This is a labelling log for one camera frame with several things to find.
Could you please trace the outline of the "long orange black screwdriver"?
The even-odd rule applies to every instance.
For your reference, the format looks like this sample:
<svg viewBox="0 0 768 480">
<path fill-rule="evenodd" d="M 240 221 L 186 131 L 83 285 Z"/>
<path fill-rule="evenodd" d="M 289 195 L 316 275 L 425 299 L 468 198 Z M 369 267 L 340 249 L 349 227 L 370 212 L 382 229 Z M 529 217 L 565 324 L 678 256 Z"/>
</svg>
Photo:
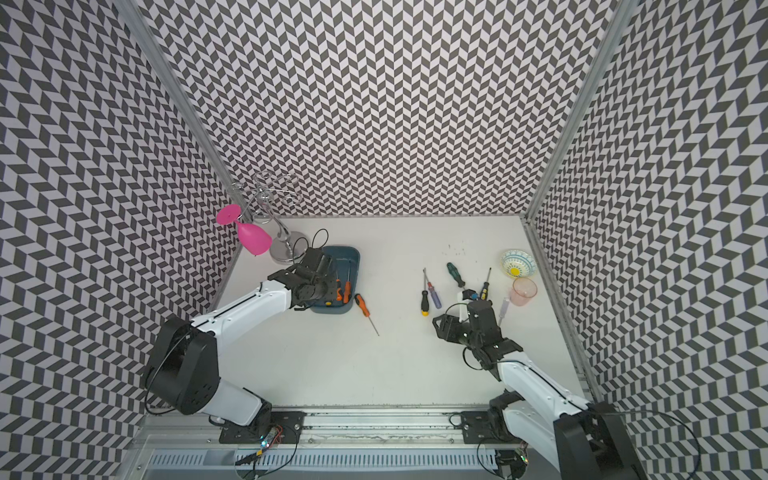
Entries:
<svg viewBox="0 0 768 480">
<path fill-rule="evenodd" d="M 344 284 L 344 290 L 343 290 L 343 304 L 346 305 L 350 302 L 351 296 L 352 296 L 352 288 L 351 288 L 351 273 L 352 268 L 349 267 L 347 269 L 347 277 L 346 282 Z"/>
</svg>

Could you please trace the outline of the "orange handled thin screwdriver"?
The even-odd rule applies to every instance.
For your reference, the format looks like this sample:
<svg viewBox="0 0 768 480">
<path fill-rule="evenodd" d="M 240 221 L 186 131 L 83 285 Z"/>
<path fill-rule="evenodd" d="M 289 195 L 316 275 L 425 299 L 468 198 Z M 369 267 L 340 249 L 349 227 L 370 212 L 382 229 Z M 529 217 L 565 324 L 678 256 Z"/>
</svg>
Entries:
<svg viewBox="0 0 768 480">
<path fill-rule="evenodd" d="M 355 301 L 355 304 L 358 306 L 358 308 L 361 310 L 361 312 L 364 315 L 364 317 L 368 320 L 370 325 L 373 327 L 374 332 L 376 333 L 376 335 L 379 336 L 379 331 L 378 331 L 376 325 L 374 324 L 374 322 L 372 320 L 370 310 L 368 309 L 368 306 L 367 306 L 363 296 L 361 294 L 359 294 L 359 293 L 356 293 L 355 296 L 354 296 L 354 301 Z"/>
</svg>

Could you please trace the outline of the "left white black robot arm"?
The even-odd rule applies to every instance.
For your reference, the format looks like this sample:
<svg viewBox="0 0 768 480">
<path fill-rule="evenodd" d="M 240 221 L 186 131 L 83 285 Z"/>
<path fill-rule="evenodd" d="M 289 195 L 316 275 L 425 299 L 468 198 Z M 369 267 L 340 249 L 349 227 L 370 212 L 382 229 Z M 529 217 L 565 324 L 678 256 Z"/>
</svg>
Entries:
<svg viewBox="0 0 768 480">
<path fill-rule="evenodd" d="M 202 412 L 264 436 L 271 404 L 222 378 L 219 359 L 241 337 L 289 310 L 312 308 L 335 296 L 335 261 L 309 248 L 300 261 L 272 273 L 255 290 L 191 321 L 165 321 L 141 378 L 147 393 L 183 415 Z"/>
</svg>

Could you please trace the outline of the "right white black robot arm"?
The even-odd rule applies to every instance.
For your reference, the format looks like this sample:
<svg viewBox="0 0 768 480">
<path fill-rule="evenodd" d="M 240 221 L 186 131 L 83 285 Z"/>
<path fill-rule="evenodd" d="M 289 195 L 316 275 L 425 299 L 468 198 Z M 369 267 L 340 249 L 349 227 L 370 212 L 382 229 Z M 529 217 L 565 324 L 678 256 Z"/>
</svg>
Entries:
<svg viewBox="0 0 768 480">
<path fill-rule="evenodd" d="M 645 479 L 639 456 L 614 407 L 571 393 L 504 336 L 492 303 L 461 305 L 466 315 L 432 319 L 438 338 L 459 344 L 504 385 L 489 403 L 491 435 L 532 446 L 563 479 Z"/>
</svg>

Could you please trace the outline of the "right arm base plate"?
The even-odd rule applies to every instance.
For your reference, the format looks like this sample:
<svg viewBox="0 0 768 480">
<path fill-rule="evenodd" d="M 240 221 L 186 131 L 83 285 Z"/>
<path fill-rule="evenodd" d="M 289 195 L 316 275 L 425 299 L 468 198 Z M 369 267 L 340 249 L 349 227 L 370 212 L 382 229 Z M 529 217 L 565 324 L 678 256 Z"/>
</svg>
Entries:
<svg viewBox="0 0 768 480">
<path fill-rule="evenodd" d="M 507 431 L 501 416 L 490 410 L 462 411 L 459 418 L 459 428 L 465 444 L 519 444 L 521 442 L 520 438 Z"/>
</svg>

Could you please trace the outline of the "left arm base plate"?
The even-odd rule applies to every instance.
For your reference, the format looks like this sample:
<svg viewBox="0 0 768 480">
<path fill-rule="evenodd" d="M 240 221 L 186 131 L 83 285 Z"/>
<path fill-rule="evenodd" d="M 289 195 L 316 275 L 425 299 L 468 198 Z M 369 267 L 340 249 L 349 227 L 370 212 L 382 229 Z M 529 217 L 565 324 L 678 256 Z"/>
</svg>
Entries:
<svg viewBox="0 0 768 480">
<path fill-rule="evenodd" d="M 307 414 L 300 410 L 277 410 L 259 414 L 251 425 L 240 426 L 226 421 L 219 436 L 220 444 L 261 444 L 272 430 L 281 445 L 296 444 L 300 439 Z"/>
</svg>

